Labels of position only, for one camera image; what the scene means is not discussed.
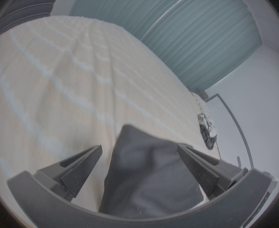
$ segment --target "teal curtain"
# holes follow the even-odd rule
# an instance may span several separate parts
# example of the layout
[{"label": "teal curtain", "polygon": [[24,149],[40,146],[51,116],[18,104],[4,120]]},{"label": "teal curtain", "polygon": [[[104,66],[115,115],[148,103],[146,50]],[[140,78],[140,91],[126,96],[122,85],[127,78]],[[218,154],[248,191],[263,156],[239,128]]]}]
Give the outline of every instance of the teal curtain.
[{"label": "teal curtain", "polygon": [[242,0],[77,0],[71,15],[124,27],[192,89],[209,88],[262,44]]}]

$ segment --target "striped bedspread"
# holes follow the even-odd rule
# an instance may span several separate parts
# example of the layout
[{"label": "striped bedspread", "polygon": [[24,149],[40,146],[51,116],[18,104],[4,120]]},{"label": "striped bedspread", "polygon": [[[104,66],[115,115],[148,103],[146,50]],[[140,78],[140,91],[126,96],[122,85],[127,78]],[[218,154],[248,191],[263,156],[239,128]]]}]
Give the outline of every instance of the striped bedspread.
[{"label": "striped bedspread", "polygon": [[0,197],[33,225],[6,180],[101,144],[103,155],[73,203],[97,211],[124,124],[208,150],[200,108],[172,71],[123,28],[51,16],[0,36]]}]

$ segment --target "patterned bedding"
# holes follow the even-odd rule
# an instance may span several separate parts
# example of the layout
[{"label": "patterned bedding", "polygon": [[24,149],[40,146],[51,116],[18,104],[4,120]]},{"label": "patterned bedding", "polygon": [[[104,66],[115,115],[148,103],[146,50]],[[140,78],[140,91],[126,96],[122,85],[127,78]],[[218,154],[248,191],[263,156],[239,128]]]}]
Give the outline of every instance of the patterned bedding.
[{"label": "patterned bedding", "polygon": [[0,35],[0,197],[33,225],[6,180],[101,144],[103,155],[72,202],[97,211],[115,141],[124,124],[208,150],[192,94],[123,28],[51,16]]}]

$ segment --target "folded cloth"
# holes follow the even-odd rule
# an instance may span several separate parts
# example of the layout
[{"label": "folded cloth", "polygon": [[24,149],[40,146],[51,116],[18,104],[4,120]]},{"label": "folded cloth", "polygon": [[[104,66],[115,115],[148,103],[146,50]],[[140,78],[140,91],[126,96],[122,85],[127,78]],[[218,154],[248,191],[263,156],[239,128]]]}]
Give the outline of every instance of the folded cloth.
[{"label": "folded cloth", "polygon": [[181,160],[177,145],[124,125],[113,150],[99,212],[153,218],[200,203],[199,184]]},{"label": "folded cloth", "polygon": [[200,124],[201,134],[208,149],[212,150],[217,143],[217,127],[210,115],[208,105],[196,93],[191,92],[195,100],[199,104],[202,113],[198,114],[198,121]]}]

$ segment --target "bed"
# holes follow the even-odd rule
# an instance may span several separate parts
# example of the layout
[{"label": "bed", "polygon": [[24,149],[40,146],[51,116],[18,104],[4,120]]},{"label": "bed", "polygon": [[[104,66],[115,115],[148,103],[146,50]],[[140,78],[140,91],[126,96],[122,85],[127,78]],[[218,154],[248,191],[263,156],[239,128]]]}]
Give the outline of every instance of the bed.
[{"label": "bed", "polygon": [[6,180],[101,144],[72,202],[97,211],[124,124],[208,150],[192,94],[149,48],[114,24],[51,16],[0,35],[0,198],[27,226]]}]

